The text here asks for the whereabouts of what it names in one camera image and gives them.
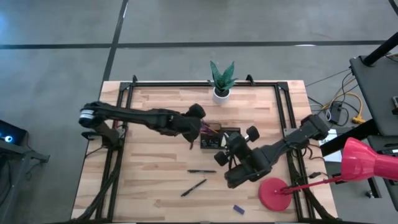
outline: blue light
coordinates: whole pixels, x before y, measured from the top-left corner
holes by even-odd
[[[10,143],[10,142],[12,142],[12,137],[11,137],[11,136],[6,136],[6,137],[4,138],[4,140],[5,140],[6,142]]]

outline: white pot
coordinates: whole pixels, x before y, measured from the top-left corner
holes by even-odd
[[[216,88],[213,88],[213,101],[218,105],[222,105],[228,101],[230,94],[231,94],[231,89],[229,89],[228,95],[226,95],[224,97],[217,96]]]

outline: red lamp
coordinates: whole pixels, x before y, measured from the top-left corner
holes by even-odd
[[[348,138],[343,150],[340,176],[297,187],[289,187],[281,179],[270,178],[261,183],[259,199],[269,210],[282,211],[290,205],[292,192],[296,190],[341,180],[366,180],[373,176],[398,180],[398,158],[377,154],[367,144]]]

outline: lamp shade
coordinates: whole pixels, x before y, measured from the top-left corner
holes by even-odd
[[[366,180],[373,176],[398,180],[398,158],[377,154],[367,144],[348,138],[341,162],[342,180]]]

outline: eraser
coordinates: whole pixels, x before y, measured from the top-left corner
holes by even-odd
[[[241,207],[237,206],[237,205],[234,205],[234,210],[239,212],[241,215],[244,214],[244,210]]]

